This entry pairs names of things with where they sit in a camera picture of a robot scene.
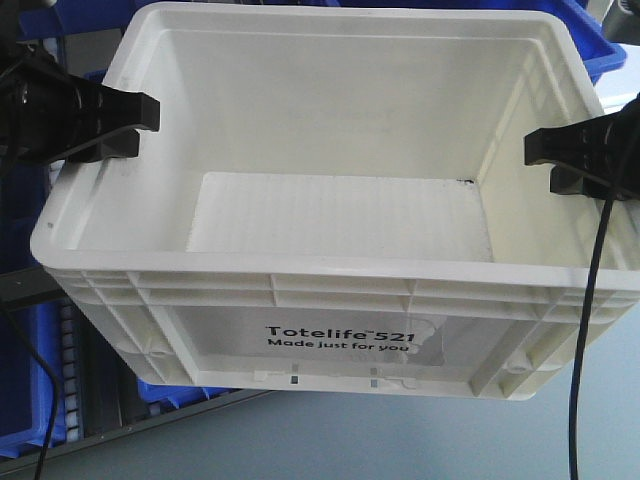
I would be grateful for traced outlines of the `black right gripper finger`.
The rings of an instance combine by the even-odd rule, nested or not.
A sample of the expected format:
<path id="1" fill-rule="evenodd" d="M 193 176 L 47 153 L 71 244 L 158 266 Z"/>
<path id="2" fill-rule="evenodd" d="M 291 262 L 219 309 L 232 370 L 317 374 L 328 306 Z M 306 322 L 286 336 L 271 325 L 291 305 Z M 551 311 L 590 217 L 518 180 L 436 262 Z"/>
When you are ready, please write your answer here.
<path id="1" fill-rule="evenodd" d="M 550 192 L 558 195 L 582 195 L 593 199 L 606 200 L 611 183 L 601 183 L 569 169 L 555 166 L 550 173 Z M 639 199 L 639 170 L 628 167 L 622 176 L 615 197 L 618 201 Z"/>
<path id="2" fill-rule="evenodd" d="M 611 113 L 562 127 L 539 128 L 524 137 L 524 164 L 604 166 L 612 159 Z"/>

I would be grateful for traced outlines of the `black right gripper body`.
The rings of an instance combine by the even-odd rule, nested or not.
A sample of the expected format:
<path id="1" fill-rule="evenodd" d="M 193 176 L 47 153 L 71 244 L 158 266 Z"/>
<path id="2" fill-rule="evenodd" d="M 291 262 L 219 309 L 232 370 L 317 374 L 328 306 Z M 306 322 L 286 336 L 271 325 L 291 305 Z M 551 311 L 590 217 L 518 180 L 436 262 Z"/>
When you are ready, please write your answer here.
<path id="1" fill-rule="evenodd" d="M 605 198 L 638 200 L 639 96 L 605 118 L 605 165 L 609 179 Z"/>

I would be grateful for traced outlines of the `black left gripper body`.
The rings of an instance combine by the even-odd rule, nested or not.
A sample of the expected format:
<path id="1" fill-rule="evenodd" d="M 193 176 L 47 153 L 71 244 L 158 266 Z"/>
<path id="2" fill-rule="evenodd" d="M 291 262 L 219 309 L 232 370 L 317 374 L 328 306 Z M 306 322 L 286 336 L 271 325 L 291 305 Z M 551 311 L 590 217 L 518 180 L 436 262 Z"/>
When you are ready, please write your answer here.
<path id="1" fill-rule="evenodd" d="M 98 142 L 98 86 L 68 74 L 43 48 L 1 44 L 1 161 L 88 158 Z"/>

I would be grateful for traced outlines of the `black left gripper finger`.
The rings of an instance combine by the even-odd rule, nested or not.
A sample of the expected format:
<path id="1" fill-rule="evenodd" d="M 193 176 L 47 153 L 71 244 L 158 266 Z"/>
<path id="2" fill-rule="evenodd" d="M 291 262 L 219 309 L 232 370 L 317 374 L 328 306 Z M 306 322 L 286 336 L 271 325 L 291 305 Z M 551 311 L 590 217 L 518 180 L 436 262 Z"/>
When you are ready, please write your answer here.
<path id="1" fill-rule="evenodd" d="M 137 155 L 138 132 L 129 130 L 99 140 L 97 143 L 74 153 L 57 154 L 53 159 L 65 160 L 70 163 L 95 163 L 113 158 L 133 158 Z"/>
<path id="2" fill-rule="evenodd" d="M 69 77 L 75 93 L 68 146 L 136 143 L 139 130 L 158 132 L 160 102 L 142 92 L 127 92 L 78 76 Z"/>

